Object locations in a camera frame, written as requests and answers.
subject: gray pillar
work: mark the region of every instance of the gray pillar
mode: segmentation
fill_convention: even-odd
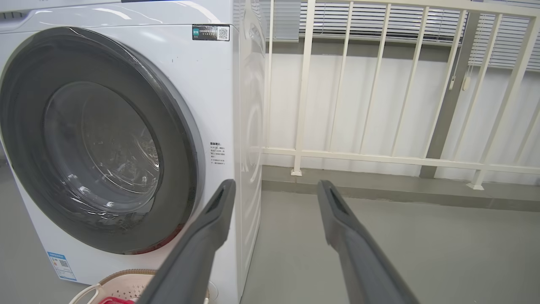
[[[441,158],[442,149],[444,148],[444,143],[446,142],[448,130],[450,130],[450,124],[452,123],[454,111],[456,110],[457,99],[460,96],[461,84],[463,83],[463,79],[465,78],[465,73],[467,73],[469,56],[471,54],[471,50],[473,49],[474,37],[479,19],[480,14],[469,13],[469,17],[467,18],[467,30],[463,35],[461,49],[458,50],[458,52],[461,51],[460,61],[454,61],[453,70],[456,71],[454,87],[452,88],[452,90],[449,91],[448,87],[450,85],[450,82],[448,82],[447,90],[444,94],[444,99],[441,105],[441,111],[439,112],[437,123],[435,124],[435,130],[429,143],[428,154],[426,156],[427,158]],[[432,179],[435,177],[436,170],[437,167],[422,166],[422,168],[420,169],[420,178]]]

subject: window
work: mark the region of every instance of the window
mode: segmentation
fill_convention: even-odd
[[[540,9],[540,0],[484,0],[486,3],[517,5]],[[261,0],[262,14],[269,20],[270,0]],[[343,38],[347,28],[348,3],[316,3],[313,35],[317,38]],[[382,33],[385,5],[355,3],[350,39],[379,40]],[[307,2],[275,0],[274,39],[298,39],[306,30]],[[458,11],[430,9],[424,44],[449,45],[459,18]],[[414,43],[422,19],[421,8],[393,5],[387,31],[388,41]],[[469,64],[480,65],[487,47],[495,16],[480,16]],[[513,68],[521,47],[528,20],[503,17],[489,64],[491,67]],[[540,71],[540,40],[537,38],[528,65],[529,70]]]

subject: front-load washing machine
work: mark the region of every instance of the front-load washing machine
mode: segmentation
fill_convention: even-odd
[[[260,220],[258,1],[3,1],[0,16],[2,143],[58,276],[158,269],[235,179],[210,292],[238,303]]]

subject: laundry basket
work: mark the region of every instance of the laundry basket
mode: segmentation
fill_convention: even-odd
[[[92,290],[95,293],[88,304],[136,302],[155,274],[156,271],[150,269],[130,269],[117,272],[104,278],[101,282],[82,290],[71,300],[70,304],[78,303],[82,297]],[[204,304],[208,304],[208,298],[207,291]]]

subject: floor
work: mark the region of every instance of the floor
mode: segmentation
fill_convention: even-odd
[[[537,303],[540,213],[347,199],[421,303]],[[8,168],[0,168],[2,303],[68,303]],[[316,196],[262,192],[242,304],[347,303]]]

